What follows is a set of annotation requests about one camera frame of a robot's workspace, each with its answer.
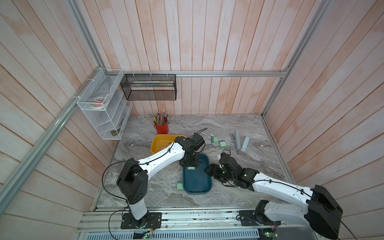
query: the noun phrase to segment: small green cube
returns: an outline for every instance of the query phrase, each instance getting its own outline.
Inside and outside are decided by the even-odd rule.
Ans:
[[[177,189],[178,190],[184,190],[184,188],[183,188],[183,181],[177,181]]]
[[[211,137],[211,143],[218,143],[218,137]]]
[[[225,148],[225,147],[227,146],[227,144],[225,143],[224,140],[220,140],[220,141],[218,142],[218,144],[219,144],[220,148]]]

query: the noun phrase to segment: dark teal tray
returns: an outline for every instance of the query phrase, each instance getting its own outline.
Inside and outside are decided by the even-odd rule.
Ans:
[[[183,167],[183,188],[189,194],[205,194],[212,188],[212,179],[204,169],[209,166],[207,155],[199,154],[199,166],[195,170],[188,170]]]

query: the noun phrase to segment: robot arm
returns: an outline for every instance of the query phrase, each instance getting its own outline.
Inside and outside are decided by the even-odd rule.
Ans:
[[[131,214],[138,225],[146,223],[148,217],[144,196],[148,189],[148,180],[161,169],[178,161],[183,167],[197,167],[199,154],[196,152],[205,144],[204,139],[195,133],[192,137],[177,137],[167,148],[150,157],[135,161],[128,159],[116,181],[120,191],[127,198]]]
[[[116,183],[127,198],[132,221],[137,226],[145,225],[150,218],[143,199],[147,193],[148,180],[177,160],[184,167],[198,166],[199,154],[196,151],[203,144],[204,139],[197,133],[190,138],[177,137],[174,143],[162,151],[138,161],[131,158],[125,163]],[[219,163],[220,165],[211,164],[204,171],[222,183],[231,180],[234,185],[243,189],[270,194],[291,203],[276,204],[261,200],[253,211],[249,223],[257,222],[259,225],[278,225],[280,221],[298,223],[310,226],[324,237],[337,239],[339,219],[343,210],[324,187],[318,185],[314,189],[301,187],[271,178],[254,169],[243,169],[226,153],[221,154]]]
[[[267,193],[292,204],[276,204],[261,200],[252,217],[248,217],[248,223],[257,222],[260,225],[279,225],[280,221],[298,223],[310,226],[326,238],[338,238],[343,210],[324,187],[319,185],[313,189],[302,187],[269,177],[254,169],[243,169],[226,153],[221,154],[219,163],[220,165],[211,164],[204,171],[222,183],[232,180],[234,185],[243,189]]]

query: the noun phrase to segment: wire mesh organizer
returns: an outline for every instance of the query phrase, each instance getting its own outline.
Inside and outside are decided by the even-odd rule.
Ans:
[[[77,104],[101,139],[120,140],[133,104],[126,105],[119,83],[120,69],[102,68],[80,96]]]
[[[176,75],[125,74],[121,88],[127,100],[176,100]]]

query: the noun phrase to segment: white wire mesh shelf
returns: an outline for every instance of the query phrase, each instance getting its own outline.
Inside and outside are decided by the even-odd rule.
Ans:
[[[102,139],[109,140],[120,140],[122,138],[125,126],[127,125],[127,119],[129,114],[131,113],[133,104],[131,103],[129,106],[125,105],[120,117],[118,118],[118,124],[111,131],[106,131],[102,134],[99,134]]]
[[[106,111],[122,77],[121,69],[101,68],[77,102],[81,110]]]
[[[116,69],[100,69],[81,95],[78,106],[102,139],[120,140],[133,104],[127,100],[119,86],[123,74],[108,72]]]

